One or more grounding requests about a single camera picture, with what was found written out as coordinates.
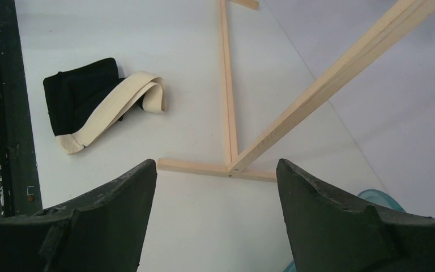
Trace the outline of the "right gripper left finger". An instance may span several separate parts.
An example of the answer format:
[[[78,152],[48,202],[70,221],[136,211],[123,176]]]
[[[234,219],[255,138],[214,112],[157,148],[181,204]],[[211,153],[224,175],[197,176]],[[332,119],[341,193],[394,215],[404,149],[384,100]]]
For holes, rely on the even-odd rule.
[[[147,159],[59,205],[0,218],[0,271],[137,271],[156,180]]]

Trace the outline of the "black white-banded underwear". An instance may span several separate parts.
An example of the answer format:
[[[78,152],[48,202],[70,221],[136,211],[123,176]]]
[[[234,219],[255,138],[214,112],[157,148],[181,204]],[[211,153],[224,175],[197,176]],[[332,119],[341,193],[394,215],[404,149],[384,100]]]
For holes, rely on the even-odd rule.
[[[43,86],[53,134],[68,155],[88,147],[135,105],[166,110],[163,79],[144,71],[121,78],[114,58],[60,71]]]

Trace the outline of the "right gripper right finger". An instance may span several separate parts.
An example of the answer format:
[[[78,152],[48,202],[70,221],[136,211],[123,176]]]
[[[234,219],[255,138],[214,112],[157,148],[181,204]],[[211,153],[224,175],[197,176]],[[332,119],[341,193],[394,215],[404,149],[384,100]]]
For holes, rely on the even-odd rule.
[[[435,218],[376,205],[287,159],[276,176],[298,271],[435,271]]]

